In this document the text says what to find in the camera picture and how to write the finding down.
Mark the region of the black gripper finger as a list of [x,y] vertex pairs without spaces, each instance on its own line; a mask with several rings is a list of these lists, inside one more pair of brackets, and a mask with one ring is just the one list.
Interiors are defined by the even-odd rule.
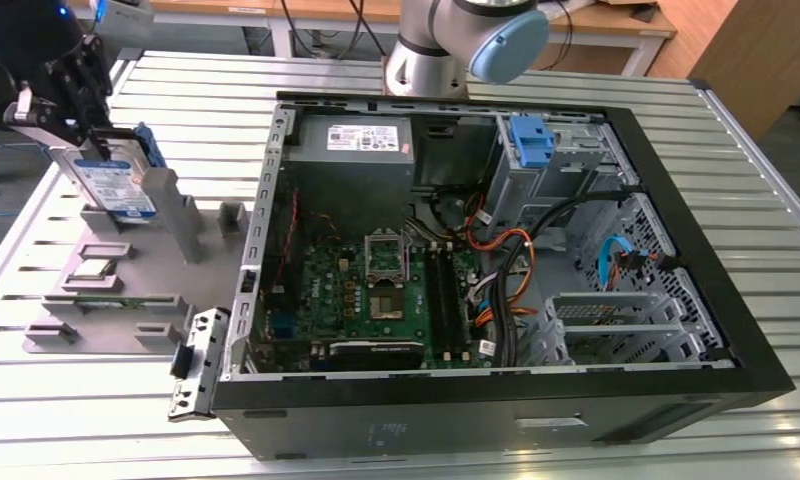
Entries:
[[59,110],[67,120],[73,121],[81,133],[89,131],[88,120],[88,88],[83,78],[80,65],[73,55],[68,55],[49,64],[49,79],[53,84],[55,99]]
[[99,135],[100,129],[112,127],[107,99],[112,94],[112,80],[105,69],[103,56],[103,40],[89,34],[83,37],[75,52],[77,73],[77,121],[84,135],[89,139],[103,160],[112,158],[105,140]]

